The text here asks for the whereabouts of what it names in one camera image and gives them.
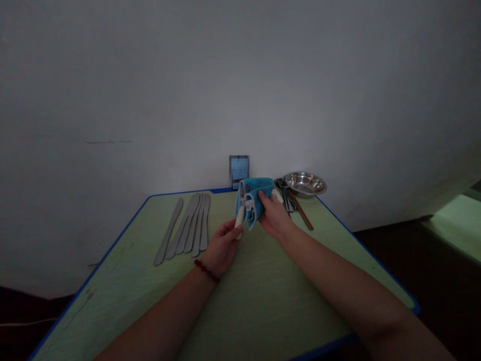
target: floor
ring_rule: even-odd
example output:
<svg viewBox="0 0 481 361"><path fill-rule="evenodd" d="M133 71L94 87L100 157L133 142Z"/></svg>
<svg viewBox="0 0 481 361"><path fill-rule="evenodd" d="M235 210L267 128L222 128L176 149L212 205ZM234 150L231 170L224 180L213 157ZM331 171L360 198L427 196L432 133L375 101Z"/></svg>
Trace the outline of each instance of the floor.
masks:
<svg viewBox="0 0 481 361"><path fill-rule="evenodd" d="M480 360L481 267L420 221L356 233L359 240L406 287L421 306L419 318L458 360ZM57 317L70 301L42 300L0 288L0 323ZM0 359L25 360L53 321L0 327ZM359 342L342 346L324 361L369 359Z"/></svg>

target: forearm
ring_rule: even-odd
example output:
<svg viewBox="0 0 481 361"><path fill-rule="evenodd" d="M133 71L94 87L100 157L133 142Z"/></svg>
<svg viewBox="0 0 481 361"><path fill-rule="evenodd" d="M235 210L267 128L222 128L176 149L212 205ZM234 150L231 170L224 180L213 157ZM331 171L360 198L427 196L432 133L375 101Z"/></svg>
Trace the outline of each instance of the forearm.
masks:
<svg viewBox="0 0 481 361"><path fill-rule="evenodd" d="M194 267L96 360L173 359L214 287L215 283Z"/></svg>
<svg viewBox="0 0 481 361"><path fill-rule="evenodd" d="M414 317L390 291L295 227L279 239L287 254L362 339Z"/></svg>

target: electrical cord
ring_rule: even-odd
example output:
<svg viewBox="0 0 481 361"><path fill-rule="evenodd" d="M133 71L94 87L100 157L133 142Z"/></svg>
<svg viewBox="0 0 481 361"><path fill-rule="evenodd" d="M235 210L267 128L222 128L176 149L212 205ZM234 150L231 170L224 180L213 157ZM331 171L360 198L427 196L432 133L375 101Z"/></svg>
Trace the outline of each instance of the electrical cord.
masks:
<svg viewBox="0 0 481 361"><path fill-rule="evenodd" d="M28 322L28 323L0 323L0 327L18 327L18 326L31 326L37 323L48 322L48 321L55 321L57 318L46 318L44 320L35 321L35 322Z"/></svg>

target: left hand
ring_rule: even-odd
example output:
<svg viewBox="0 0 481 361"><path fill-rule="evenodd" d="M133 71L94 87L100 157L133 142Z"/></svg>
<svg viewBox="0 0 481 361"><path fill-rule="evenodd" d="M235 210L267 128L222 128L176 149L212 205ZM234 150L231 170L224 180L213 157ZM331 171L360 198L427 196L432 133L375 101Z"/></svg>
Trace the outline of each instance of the left hand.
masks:
<svg viewBox="0 0 481 361"><path fill-rule="evenodd" d="M216 277L229 268L234 259L239 241L235 238L242 232L242 225L234 228L235 218L225 222L215 232L200 261Z"/></svg>

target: bracelet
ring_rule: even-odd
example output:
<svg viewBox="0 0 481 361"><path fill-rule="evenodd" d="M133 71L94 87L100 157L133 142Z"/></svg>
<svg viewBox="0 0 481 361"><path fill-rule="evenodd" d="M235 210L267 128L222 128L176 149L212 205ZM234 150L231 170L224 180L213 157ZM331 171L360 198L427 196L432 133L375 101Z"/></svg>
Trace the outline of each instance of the bracelet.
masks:
<svg viewBox="0 0 481 361"><path fill-rule="evenodd" d="M210 278L212 281L214 281L216 284L219 284L220 279L217 278L217 277L215 277L215 276L212 274L212 272L210 272L210 271L202 264L202 262L200 262L199 260L195 260L195 261L194 261L194 265L196 265L197 267L199 267L199 268L202 270L202 272L207 273L207 276L209 276L209 278Z"/></svg>

